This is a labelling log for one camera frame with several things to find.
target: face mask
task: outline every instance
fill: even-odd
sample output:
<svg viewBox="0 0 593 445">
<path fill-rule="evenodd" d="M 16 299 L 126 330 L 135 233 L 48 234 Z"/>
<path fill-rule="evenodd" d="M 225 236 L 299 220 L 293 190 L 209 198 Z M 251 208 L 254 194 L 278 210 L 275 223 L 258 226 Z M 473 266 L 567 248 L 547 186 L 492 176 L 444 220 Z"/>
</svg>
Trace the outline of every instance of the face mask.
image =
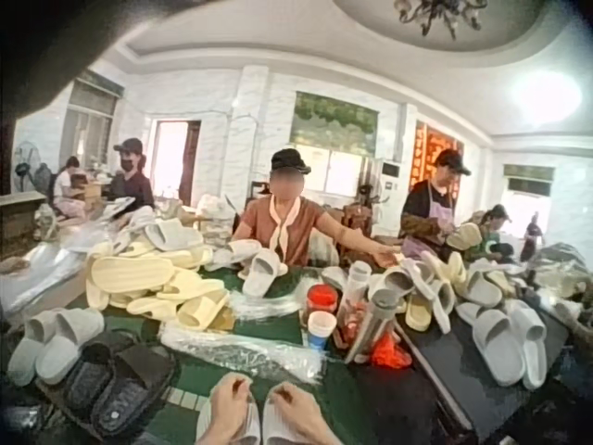
<svg viewBox="0 0 593 445">
<path fill-rule="evenodd" d="M 125 172 L 131 172 L 133 169 L 133 164 L 130 159 L 122 159 L 120 161 L 120 166 Z"/>
</svg>

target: doorway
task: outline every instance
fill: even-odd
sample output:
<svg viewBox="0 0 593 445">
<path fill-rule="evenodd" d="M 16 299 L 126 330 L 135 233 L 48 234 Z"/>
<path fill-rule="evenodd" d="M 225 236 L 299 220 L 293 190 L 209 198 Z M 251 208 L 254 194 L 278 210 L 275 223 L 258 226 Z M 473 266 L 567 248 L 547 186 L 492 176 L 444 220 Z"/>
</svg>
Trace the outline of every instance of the doorway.
<svg viewBox="0 0 593 445">
<path fill-rule="evenodd" d="M 160 121 L 155 138 L 151 179 L 156 197 L 192 202 L 199 121 Z"/>
</svg>

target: green table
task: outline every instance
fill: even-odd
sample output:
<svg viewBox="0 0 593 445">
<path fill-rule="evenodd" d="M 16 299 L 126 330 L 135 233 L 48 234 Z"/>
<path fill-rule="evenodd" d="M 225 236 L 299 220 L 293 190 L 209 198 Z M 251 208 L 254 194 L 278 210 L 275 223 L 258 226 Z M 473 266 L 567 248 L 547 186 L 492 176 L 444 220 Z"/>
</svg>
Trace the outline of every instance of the green table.
<svg viewBox="0 0 593 445">
<path fill-rule="evenodd" d="M 287 275 L 276 279 L 268 292 L 267 298 L 286 295 L 297 285 L 300 277 L 310 271 L 303 269 L 291 270 Z M 221 269 L 214 273 L 201 273 L 204 278 L 218 278 L 224 281 L 229 290 L 240 289 L 243 281 L 236 273 Z M 86 297 L 82 296 L 72 302 L 70 307 L 85 307 Z M 143 317 L 131 316 L 126 311 L 107 308 L 104 311 L 107 329 L 124 328 L 138 334 L 143 341 L 157 338 L 158 322 Z M 248 337 L 282 340 L 302 345 L 302 333 L 298 314 L 274 318 L 265 322 L 236 322 L 234 334 Z M 186 397 L 181 403 L 175 400 L 165 403 L 148 424 L 146 431 L 164 439 L 171 444 L 190 445 L 196 438 L 196 422 L 198 408 L 192 401 L 196 396 L 206 398 L 216 383 L 230 370 L 222 368 L 194 357 L 176 353 L 181 372 L 171 383 L 176 391 L 176 399 Z M 251 387 L 262 413 L 263 402 L 270 389 L 279 382 L 263 378 L 255 378 Z M 376 443 L 372 432 L 370 418 L 360 397 L 356 381 L 342 362 L 328 362 L 322 383 L 317 386 L 301 385 L 313 393 L 320 404 L 323 416 L 335 434 L 346 444 Z"/>
</svg>

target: ceiling light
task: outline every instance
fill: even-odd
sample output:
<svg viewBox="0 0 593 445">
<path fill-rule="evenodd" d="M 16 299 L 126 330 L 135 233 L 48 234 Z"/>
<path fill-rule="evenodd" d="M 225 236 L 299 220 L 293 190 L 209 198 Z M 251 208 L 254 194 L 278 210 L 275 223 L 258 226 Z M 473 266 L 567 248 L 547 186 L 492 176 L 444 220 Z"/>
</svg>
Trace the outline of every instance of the ceiling light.
<svg viewBox="0 0 593 445">
<path fill-rule="evenodd" d="M 538 71 L 522 78 L 515 87 L 515 101 L 534 125 L 568 118 L 581 105 L 581 89 L 569 76 Z"/>
<path fill-rule="evenodd" d="M 453 40 L 457 38 L 457 17 L 461 16 L 470 27 L 480 31 L 482 24 L 478 19 L 478 11 L 487 6 L 488 0 L 396 0 L 393 5 L 399 13 L 399 21 L 402 23 L 418 22 L 424 37 L 428 35 L 433 20 L 442 19 Z"/>
</svg>

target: red container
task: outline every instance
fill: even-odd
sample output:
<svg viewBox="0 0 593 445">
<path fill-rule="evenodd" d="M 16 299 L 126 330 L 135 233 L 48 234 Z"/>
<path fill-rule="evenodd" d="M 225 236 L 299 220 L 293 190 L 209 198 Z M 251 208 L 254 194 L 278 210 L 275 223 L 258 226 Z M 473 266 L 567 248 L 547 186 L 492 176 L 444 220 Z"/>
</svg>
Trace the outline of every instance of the red container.
<svg viewBox="0 0 593 445">
<path fill-rule="evenodd" d="M 329 285 L 315 285 L 307 293 L 307 308 L 303 323 L 307 324 L 309 314 L 315 311 L 334 313 L 337 309 L 337 291 Z"/>
</svg>

